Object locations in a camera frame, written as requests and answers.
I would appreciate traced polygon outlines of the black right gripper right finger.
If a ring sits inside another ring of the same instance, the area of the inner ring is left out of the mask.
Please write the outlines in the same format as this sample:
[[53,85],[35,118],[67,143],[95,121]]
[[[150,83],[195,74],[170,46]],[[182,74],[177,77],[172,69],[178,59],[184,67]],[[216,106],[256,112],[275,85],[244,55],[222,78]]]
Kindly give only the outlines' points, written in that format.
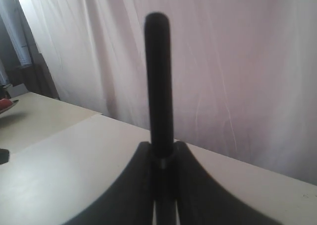
[[176,200],[182,225],[277,225],[220,185],[198,162],[186,143],[174,143]]

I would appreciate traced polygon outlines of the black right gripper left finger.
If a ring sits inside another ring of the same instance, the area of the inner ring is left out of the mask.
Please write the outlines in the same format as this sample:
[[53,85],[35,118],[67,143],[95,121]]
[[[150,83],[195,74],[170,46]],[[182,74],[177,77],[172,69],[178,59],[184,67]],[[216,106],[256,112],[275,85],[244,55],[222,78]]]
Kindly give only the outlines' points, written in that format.
[[68,225],[151,225],[151,146],[141,142],[116,181]]

